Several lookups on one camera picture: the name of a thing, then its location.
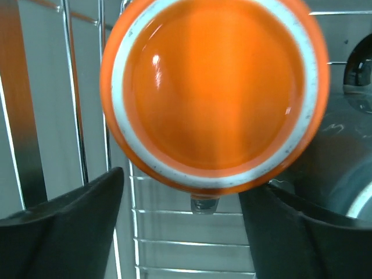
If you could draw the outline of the dark grey ceramic mug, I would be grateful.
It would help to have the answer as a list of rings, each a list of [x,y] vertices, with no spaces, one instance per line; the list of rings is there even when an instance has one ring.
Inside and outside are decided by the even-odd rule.
[[[272,185],[351,218],[371,221],[371,35],[352,50],[342,90],[320,128]]]

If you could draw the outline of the orange mug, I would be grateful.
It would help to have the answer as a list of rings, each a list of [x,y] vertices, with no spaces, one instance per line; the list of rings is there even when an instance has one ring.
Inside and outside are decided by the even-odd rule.
[[[304,1],[132,1],[100,72],[109,129],[144,173],[212,214],[305,150],[326,110],[325,39]]]

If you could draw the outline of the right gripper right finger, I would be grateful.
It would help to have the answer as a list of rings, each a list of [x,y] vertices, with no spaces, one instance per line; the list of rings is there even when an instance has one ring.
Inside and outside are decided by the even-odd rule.
[[[371,223],[263,185],[239,194],[257,278],[371,278]]]

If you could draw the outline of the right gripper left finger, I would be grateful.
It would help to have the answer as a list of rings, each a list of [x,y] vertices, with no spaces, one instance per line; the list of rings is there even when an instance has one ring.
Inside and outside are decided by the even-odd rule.
[[[104,278],[123,188],[114,167],[1,219],[1,278]]]

